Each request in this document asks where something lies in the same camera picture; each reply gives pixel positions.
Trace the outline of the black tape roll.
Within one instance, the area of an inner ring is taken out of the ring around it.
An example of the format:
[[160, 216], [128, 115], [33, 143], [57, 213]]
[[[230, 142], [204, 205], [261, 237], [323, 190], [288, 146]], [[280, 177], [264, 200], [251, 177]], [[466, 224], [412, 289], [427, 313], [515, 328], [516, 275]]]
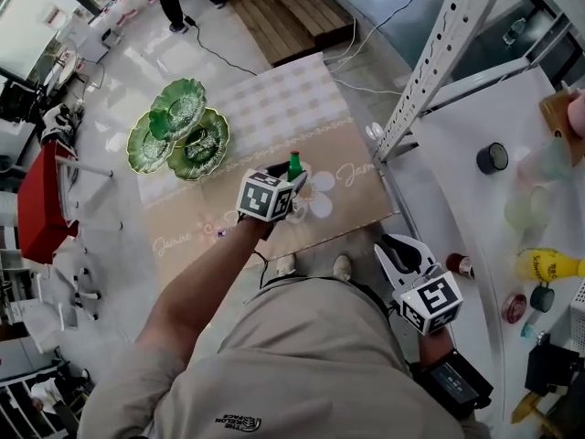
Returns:
[[479, 170], [488, 176], [504, 171], [508, 166], [508, 161], [505, 147], [497, 142], [482, 148], [476, 155], [476, 164]]

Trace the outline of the person's right forearm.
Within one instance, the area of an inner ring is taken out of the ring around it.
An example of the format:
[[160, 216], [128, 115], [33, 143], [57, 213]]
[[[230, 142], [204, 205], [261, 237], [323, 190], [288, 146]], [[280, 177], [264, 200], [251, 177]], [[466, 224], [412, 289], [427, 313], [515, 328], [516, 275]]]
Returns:
[[442, 327], [428, 335], [419, 335], [420, 367], [428, 368], [433, 363], [449, 355], [454, 349], [450, 331]]

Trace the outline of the black cup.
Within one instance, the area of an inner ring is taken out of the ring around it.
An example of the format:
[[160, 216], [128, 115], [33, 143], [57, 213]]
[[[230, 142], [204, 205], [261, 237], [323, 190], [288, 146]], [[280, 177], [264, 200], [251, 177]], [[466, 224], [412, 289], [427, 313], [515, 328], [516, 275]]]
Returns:
[[529, 303], [533, 309], [541, 313], [547, 313], [553, 306], [554, 299], [554, 290], [549, 288], [547, 285], [541, 284], [537, 286], [532, 292]]

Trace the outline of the yellow bottle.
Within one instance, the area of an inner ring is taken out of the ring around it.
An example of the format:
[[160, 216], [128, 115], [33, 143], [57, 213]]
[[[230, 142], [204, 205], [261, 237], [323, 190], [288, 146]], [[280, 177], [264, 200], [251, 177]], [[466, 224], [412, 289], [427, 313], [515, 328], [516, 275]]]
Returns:
[[585, 279], [585, 259], [551, 248], [529, 248], [516, 256], [515, 272], [520, 279], [542, 284], [573, 277]]

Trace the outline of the pale green cup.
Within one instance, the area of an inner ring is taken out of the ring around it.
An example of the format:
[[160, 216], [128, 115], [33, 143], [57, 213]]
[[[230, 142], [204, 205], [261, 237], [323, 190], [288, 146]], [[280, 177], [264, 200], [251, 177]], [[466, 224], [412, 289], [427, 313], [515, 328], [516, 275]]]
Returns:
[[545, 187], [514, 184], [507, 195], [504, 216], [518, 232], [543, 230], [549, 224], [552, 208], [553, 197]]

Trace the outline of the black wrist device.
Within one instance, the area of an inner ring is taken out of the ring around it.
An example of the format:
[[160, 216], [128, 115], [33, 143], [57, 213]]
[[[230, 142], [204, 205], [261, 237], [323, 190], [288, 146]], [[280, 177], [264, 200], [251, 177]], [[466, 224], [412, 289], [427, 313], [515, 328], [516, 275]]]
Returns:
[[413, 379], [458, 420], [488, 407], [494, 387], [456, 349], [429, 366], [418, 366]]

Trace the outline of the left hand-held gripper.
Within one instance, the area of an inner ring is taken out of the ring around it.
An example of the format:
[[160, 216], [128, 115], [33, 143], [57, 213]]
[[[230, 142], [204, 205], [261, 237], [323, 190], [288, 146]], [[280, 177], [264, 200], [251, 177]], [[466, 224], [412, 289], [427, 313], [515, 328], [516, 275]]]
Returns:
[[275, 223], [284, 220], [293, 210], [293, 197], [302, 190], [308, 174], [303, 171], [292, 182], [286, 179], [290, 163], [282, 162], [266, 169], [248, 169], [244, 174], [237, 199], [238, 223], [256, 219], [268, 224], [261, 237], [267, 240]]

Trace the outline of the red can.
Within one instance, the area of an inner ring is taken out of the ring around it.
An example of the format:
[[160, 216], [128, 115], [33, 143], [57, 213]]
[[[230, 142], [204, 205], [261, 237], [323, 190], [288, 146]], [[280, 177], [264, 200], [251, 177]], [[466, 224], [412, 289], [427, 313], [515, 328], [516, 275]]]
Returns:
[[454, 252], [447, 257], [445, 263], [450, 272], [471, 280], [475, 279], [473, 266], [468, 256]]

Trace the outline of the black box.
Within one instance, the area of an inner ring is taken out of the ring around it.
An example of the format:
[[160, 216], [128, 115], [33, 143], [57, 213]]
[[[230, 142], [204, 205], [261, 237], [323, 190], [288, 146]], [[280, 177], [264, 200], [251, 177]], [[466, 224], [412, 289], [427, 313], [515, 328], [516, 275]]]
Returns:
[[550, 334], [541, 332], [528, 355], [525, 388], [541, 397], [564, 395], [573, 379], [585, 371], [585, 357], [579, 352], [554, 345]]

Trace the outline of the pink cup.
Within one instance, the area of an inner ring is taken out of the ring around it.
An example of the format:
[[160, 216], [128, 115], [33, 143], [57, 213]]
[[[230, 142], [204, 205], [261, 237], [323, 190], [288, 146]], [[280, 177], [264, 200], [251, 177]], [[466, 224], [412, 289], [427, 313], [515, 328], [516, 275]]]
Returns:
[[567, 116], [575, 135], [585, 139], [585, 90], [577, 89], [571, 93]]

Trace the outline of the person's right shoe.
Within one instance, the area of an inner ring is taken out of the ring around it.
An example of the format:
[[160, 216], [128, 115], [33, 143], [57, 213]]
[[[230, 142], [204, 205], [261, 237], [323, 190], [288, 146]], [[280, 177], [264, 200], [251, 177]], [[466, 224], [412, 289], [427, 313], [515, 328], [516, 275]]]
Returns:
[[349, 282], [352, 279], [352, 262], [350, 258], [345, 255], [339, 255], [333, 265], [333, 276], [340, 281]]

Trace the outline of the person's left forearm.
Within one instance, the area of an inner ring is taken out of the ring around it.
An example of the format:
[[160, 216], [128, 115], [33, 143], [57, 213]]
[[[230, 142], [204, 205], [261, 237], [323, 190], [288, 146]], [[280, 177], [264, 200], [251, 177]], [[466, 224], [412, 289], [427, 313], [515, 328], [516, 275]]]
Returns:
[[269, 222], [245, 218], [190, 263], [160, 294], [136, 344], [172, 353], [187, 364], [197, 339], [272, 228]]

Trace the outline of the tiered wire fruit stand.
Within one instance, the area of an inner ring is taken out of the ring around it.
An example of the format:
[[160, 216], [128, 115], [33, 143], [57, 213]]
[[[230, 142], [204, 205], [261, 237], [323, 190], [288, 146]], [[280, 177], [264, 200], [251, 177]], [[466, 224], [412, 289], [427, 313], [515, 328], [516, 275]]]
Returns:
[[229, 142], [228, 121], [207, 105], [205, 86], [182, 78], [162, 89], [130, 131], [127, 161], [140, 175], [167, 166], [180, 180], [198, 181], [219, 168]]

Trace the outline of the round red tin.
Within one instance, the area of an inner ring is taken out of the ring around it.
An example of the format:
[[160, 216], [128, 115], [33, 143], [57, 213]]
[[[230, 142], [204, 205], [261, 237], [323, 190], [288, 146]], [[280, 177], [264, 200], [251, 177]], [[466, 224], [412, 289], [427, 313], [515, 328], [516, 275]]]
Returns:
[[507, 324], [517, 323], [527, 309], [527, 298], [523, 293], [510, 294], [501, 307], [501, 317]]

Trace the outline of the person's beige shirt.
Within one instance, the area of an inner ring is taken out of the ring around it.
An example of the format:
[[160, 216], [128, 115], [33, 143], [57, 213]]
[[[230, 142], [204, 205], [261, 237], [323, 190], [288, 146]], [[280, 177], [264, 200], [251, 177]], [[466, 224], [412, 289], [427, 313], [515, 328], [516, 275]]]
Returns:
[[98, 382], [79, 439], [490, 439], [408, 374], [388, 320], [326, 279], [258, 292], [215, 354], [133, 345]]

